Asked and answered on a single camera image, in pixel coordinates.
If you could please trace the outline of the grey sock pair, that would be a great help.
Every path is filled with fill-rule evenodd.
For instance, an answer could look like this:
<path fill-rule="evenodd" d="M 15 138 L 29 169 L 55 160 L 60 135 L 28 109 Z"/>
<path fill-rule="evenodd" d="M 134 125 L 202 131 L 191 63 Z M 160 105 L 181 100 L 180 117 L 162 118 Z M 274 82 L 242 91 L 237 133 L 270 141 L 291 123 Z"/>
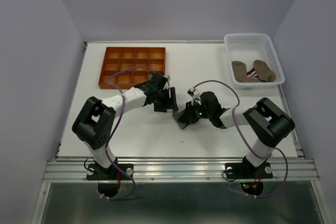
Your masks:
<path fill-rule="evenodd" d="M 173 113 L 173 118 L 180 127 L 181 130 L 185 129 L 187 126 L 193 124 L 192 115 L 183 110 L 181 112 Z"/>

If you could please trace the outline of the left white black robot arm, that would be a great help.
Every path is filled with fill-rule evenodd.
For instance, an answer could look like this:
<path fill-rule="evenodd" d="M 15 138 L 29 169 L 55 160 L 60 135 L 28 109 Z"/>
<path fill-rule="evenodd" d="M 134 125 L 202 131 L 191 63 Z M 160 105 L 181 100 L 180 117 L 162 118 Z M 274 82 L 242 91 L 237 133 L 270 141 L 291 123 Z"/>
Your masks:
<path fill-rule="evenodd" d="M 155 112 L 178 111 L 176 89 L 170 86 L 168 77 L 157 72 L 148 81 L 138 83 L 121 94 L 102 100 L 96 97 L 86 100 L 72 131 L 93 157 L 94 168 L 87 171 L 106 179 L 116 175 L 118 159 L 112 153 L 109 142 L 126 112 L 150 104 L 154 105 Z"/>

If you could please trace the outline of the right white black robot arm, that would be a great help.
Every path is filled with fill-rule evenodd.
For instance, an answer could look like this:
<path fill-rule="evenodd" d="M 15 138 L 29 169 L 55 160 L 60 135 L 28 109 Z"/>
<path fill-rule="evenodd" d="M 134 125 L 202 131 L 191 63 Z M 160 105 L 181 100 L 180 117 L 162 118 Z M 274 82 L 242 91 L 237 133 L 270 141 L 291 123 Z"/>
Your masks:
<path fill-rule="evenodd" d="M 236 108 L 223 108 L 217 96 L 210 91 L 195 95 L 186 103 L 185 109 L 173 114 L 181 129 L 207 119 L 218 129 L 250 126 L 257 136 L 253 146 L 240 163 L 228 163 L 224 177 L 228 181 L 236 179 L 272 178 L 270 164 L 267 162 L 277 147 L 294 129 L 295 123 L 282 109 L 269 98 L 260 99 L 246 111 Z"/>

